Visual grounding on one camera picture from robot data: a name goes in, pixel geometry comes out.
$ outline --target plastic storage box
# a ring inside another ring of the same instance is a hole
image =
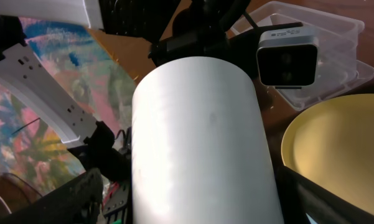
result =
[[[261,6],[250,16],[258,26],[302,22],[317,30],[319,59],[314,84],[301,90],[277,90],[297,111],[345,93],[374,77],[373,67],[356,60],[358,34],[365,27],[362,21],[277,1]],[[245,18],[231,28],[236,35],[249,29],[252,27]]]

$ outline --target white plastic arm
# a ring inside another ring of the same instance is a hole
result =
[[[104,28],[98,0],[0,0],[0,15]]]
[[[84,145],[96,119],[84,112],[40,64],[29,46],[16,44],[3,52],[0,84],[30,107],[68,148]]]

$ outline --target camera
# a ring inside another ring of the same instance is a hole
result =
[[[316,79],[318,52],[313,27],[266,31],[256,53],[260,81],[280,88],[311,85]]]

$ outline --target white cylinder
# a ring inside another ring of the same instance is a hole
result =
[[[189,57],[133,96],[138,224],[283,223],[255,89],[237,66]]]

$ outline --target yellow plate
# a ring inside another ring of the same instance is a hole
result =
[[[321,102],[287,128],[284,165],[374,215],[374,94]]]

